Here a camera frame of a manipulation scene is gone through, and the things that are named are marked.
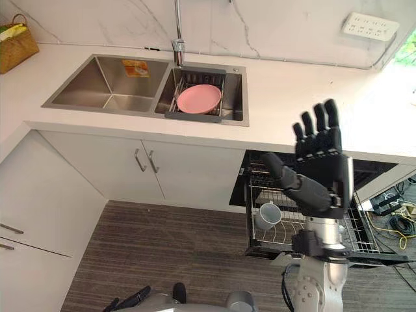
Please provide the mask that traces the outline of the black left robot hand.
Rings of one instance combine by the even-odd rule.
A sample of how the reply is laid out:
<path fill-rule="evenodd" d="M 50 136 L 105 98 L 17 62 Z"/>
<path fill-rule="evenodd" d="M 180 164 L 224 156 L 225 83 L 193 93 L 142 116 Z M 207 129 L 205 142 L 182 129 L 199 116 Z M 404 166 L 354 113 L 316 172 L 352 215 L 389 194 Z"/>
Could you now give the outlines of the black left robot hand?
<path fill-rule="evenodd" d="M 145 286 L 143 289 L 120 301 L 119 298 L 114 298 L 110 304 L 104 308 L 103 311 L 117 311 L 125 308 L 135 307 L 144 301 L 151 292 L 150 286 Z M 176 302 L 185 304 L 187 302 L 187 293 L 185 285 L 181 282 L 176 283 L 172 290 L 173 299 Z"/>

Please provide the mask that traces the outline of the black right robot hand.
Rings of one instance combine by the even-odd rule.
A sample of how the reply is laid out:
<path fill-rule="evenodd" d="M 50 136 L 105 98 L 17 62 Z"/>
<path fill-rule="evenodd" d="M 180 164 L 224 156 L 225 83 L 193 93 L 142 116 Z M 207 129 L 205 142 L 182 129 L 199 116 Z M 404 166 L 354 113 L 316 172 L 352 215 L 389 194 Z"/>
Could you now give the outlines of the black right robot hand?
<path fill-rule="evenodd" d="M 342 219 L 354 191 L 353 159 L 343 152 L 337 105 L 333 99 L 313 107 L 316 124 L 303 112 L 296 136 L 295 165 L 273 152 L 261 156 L 277 187 L 305 216 Z"/>

